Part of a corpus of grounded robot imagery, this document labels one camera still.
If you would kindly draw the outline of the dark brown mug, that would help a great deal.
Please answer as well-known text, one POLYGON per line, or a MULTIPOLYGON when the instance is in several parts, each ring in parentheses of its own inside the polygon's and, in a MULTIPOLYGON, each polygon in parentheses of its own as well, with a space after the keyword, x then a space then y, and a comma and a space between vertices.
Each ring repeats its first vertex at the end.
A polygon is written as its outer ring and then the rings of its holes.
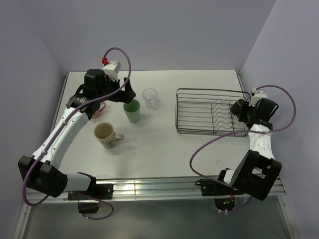
POLYGON ((244 99, 238 99, 230 108, 230 112, 235 115, 236 117, 239 117, 241 112, 241 107, 243 103, 245 102, 244 99))

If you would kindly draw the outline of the green plastic cup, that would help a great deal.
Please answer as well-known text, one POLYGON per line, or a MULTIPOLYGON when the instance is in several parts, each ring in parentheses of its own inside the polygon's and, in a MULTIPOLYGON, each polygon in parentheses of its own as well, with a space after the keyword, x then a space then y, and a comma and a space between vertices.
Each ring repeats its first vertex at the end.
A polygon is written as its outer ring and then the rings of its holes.
POLYGON ((124 103, 123 109, 130 123, 140 121, 140 103, 133 99, 130 103, 124 103))

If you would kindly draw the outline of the pink mug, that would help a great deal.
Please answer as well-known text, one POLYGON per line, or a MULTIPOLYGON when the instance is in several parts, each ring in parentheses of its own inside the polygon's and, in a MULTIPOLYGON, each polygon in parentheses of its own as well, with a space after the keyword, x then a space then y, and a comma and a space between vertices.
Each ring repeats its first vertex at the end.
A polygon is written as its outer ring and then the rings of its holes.
POLYGON ((101 112, 105 109, 105 107, 106 107, 106 103, 105 102, 101 102, 100 103, 100 108, 97 111, 95 111, 95 113, 92 116, 92 119, 99 118, 100 115, 101 115, 101 112))

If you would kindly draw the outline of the cream floral mug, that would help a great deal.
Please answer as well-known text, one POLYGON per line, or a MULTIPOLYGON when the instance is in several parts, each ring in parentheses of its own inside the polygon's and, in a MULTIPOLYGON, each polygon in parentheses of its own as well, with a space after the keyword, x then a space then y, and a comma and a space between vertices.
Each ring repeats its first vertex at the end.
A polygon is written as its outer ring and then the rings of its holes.
POLYGON ((106 148, 114 148, 118 141, 123 141, 125 136, 115 132, 114 127, 107 122, 98 124, 94 129, 95 138, 106 148))

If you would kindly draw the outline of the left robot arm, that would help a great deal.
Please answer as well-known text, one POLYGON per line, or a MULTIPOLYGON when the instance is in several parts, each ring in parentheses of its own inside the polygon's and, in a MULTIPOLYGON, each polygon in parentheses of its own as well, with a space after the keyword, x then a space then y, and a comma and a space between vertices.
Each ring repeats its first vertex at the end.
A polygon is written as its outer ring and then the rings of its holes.
POLYGON ((65 174, 59 170, 62 159, 78 132, 100 108, 110 100, 130 103, 136 96, 130 77, 123 83, 118 72, 106 69, 90 69, 84 75, 84 83, 69 98, 61 120, 45 142, 31 155, 18 161, 23 186, 22 195, 30 188, 46 197, 58 197, 64 192, 79 193, 86 199, 97 193, 96 178, 85 173, 65 174))

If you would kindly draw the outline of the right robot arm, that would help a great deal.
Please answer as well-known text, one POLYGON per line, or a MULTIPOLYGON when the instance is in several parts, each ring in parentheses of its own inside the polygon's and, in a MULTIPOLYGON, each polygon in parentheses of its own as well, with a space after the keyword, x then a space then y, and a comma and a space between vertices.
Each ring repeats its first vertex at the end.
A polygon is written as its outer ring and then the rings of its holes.
POLYGON ((264 200, 274 185, 282 164, 275 160, 271 149, 271 133, 269 122, 279 105, 269 99, 262 98, 255 105, 239 99, 230 111, 239 122, 243 122, 251 132, 250 149, 235 170, 225 168, 216 181, 216 190, 227 194, 232 188, 238 189, 260 201, 264 200))

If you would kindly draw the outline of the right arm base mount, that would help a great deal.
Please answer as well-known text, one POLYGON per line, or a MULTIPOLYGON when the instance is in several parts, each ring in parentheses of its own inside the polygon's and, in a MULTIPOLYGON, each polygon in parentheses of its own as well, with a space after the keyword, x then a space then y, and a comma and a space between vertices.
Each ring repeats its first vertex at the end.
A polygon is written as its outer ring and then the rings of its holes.
POLYGON ((201 189, 201 195, 208 196, 235 196, 244 195, 245 193, 240 190, 234 190, 214 181, 208 179, 199 179, 195 182, 196 186, 201 189))

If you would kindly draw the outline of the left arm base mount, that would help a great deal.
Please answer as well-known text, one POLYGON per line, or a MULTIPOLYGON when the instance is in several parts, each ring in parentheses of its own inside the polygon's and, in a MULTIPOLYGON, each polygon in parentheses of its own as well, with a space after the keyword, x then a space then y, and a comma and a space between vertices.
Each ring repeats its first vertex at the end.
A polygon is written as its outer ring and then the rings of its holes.
POLYGON ((90 192, 69 192, 67 200, 78 202, 78 212, 81 214, 96 214, 101 208, 100 200, 110 200, 113 197, 113 184, 97 184, 90 192))

